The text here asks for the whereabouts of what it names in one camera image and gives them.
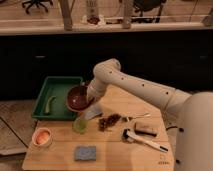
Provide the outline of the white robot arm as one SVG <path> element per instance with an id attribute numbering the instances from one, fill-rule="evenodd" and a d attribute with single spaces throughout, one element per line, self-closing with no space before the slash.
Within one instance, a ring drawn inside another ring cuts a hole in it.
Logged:
<path id="1" fill-rule="evenodd" d="M 174 171 L 213 171 L 213 92 L 186 93 L 121 71 L 117 59 L 96 64 L 87 99 L 99 101 L 109 84 L 178 117 Z"/>

